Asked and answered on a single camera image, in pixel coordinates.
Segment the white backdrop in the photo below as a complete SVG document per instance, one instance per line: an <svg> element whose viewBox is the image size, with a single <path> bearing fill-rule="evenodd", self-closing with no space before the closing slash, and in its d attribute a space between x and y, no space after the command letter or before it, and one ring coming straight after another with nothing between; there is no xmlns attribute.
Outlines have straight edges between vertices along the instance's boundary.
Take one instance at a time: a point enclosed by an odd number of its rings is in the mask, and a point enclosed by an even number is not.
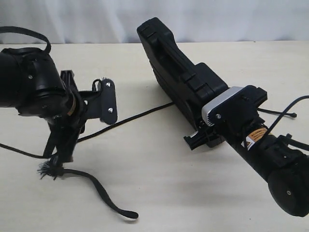
<svg viewBox="0 0 309 232"><path fill-rule="evenodd" d="M309 40L309 0L0 0L0 26L53 43L134 43L157 16L178 42ZM0 35L1 43L37 42Z"/></svg>

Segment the white table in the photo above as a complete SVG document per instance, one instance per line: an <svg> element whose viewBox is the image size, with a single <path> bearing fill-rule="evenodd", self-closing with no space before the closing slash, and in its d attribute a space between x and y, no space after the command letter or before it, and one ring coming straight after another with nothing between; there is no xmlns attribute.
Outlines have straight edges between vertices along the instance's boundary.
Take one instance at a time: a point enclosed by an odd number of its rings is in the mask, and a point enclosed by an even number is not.
<svg viewBox="0 0 309 232"><path fill-rule="evenodd" d="M283 110L308 94L309 42L182 43L179 48L229 86L265 89L264 108ZM102 76L114 80L119 120L170 102L141 44L55 44L51 56L59 71L74 71L79 89L90 89ZM298 118L284 118L274 133L308 143L308 103L295 106ZM46 122L20 117L15 109L0 112L0 142L41 155L49 135ZM267 125L276 118L262 117ZM91 120L85 135L103 127ZM134 223L111 211L87 179L40 180L36 170L42 160L0 149L0 231L309 231L309 218L283 212L266 182L227 143L190 151L183 137L193 132L172 106L77 145L74 163L66 167L97 177L116 205L139 213Z"/></svg>

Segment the white curtain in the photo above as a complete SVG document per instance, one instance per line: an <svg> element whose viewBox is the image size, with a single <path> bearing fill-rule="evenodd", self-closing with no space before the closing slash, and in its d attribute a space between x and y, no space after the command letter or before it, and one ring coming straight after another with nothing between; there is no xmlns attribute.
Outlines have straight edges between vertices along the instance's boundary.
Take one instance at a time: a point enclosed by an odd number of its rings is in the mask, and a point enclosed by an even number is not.
<svg viewBox="0 0 309 232"><path fill-rule="evenodd" d="M52 43L135 43L157 16L177 42L309 40L309 0L0 0L0 26ZM37 43L0 34L0 43Z"/></svg>

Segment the warning label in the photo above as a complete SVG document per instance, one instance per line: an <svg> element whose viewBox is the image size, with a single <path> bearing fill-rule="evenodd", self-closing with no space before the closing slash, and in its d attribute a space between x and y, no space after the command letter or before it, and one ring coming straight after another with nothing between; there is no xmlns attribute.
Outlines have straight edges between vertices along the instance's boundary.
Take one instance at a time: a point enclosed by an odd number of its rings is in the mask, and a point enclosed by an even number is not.
<svg viewBox="0 0 309 232"><path fill-rule="evenodd" d="M266 128L260 128L260 129L257 129L253 132L251 132L247 137L246 137L246 143L247 143L247 148L248 148L248 151L250 150L250 148L257 142L259 141L263 135L266 133L267 129Z"/></svg>

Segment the orange label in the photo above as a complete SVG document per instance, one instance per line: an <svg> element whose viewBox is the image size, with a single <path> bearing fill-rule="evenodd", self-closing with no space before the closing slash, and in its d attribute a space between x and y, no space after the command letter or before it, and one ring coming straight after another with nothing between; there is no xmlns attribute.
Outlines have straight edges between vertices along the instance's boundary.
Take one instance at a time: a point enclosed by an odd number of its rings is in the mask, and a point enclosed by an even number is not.
<svg viewBox="0 0 309 232"><path fill-rule="evenodd" d="M267 129L266 128L260 128L257 129L253 132L251 132L248 137L251 138L255 143L260 140L263 135L266 133Z"/></svg>

